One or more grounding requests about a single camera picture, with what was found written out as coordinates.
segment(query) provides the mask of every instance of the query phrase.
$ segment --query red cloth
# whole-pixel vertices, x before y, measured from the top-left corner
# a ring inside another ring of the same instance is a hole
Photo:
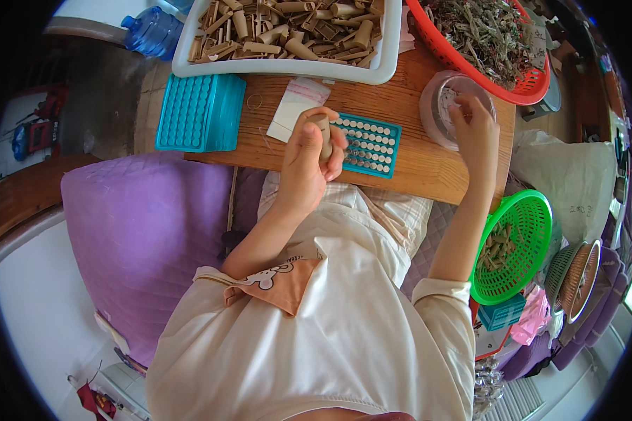
[[[105,418],[98,412],[99,408],[108,414],[110,418],[114,418],[117,412],[117,408],[115,408],[114,404],[107,400],[105,396],[94,392],[92,388],[89,387],[88,382],[77,390],[77,396],[79,396],[79,400],[82,402],[82,408],[96,415],[96,421],[105,421]]]

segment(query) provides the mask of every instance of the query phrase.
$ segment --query red plastic basket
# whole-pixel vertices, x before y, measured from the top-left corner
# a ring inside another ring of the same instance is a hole
[[[423,38],[426,46],[429,47],[433,54],[442,61],[448,69],[465,73],[472,80],[475,80],[478,85],[489,91],[490,94],[517,105],[536,104],[548,91],[548,87],[550,86],[550,61],[548,60],[547,54],[545,56],[545,73],[537,69],[532,69],[525,74],[524,80],[517,82],[515,89],[509,91],[498,86],[489,80],[487,76],[481,74],[478,69],[468,63],[468,61],[454,49],[440,33],[438,28],[430,22],[423,7],[419,4],[419,0],[406,1],[414,15],[414,23],[421,38]],[[528,21],[531,21],[529,15],[524,11],[517,0],[512,1],[522,16]]]

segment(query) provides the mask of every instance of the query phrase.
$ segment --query hand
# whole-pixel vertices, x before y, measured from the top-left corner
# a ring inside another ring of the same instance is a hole
[[[449,107],[456,142],[471,181],[494,181],[499,163],[499,125],[475,96],[458,96]]]
[[[307,110],[297,118],[288,140],[278,194],[272,206],[279,209],[280,214],[304,219],[321,201],[325,183],[342,172],[344,149],[348,146],[344,133],[338,127],[330,126],[332,155],[329,161],[319,163],[323,136],[316,124],[306,122],[307,118],[316,114],[327,114],[331,121],[340,116],[321,106]]]

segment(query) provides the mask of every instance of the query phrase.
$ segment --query pink plastic bag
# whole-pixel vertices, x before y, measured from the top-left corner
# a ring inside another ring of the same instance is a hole
[[[527,296],[520,321],[510,329],[510,336],[515,342],[529,346],[539,332],[545,331],[552,318],[545,291],[536,286]]]

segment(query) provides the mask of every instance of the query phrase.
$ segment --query teal plastic crate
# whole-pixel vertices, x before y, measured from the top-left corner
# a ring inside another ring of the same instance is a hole
[[[246,82],[236,75],[169,77],[155,149],[215,152],[236,149]]]
[[[493,306],[480,306],[478,316],[488,332],[514,325],[520,320],[526,299],[522,294],[515,294],[513,298]]]
[[[349,143],[343,170],[384,179],[394,176],[401,126],[345,113],[330,123],[344,131]]]

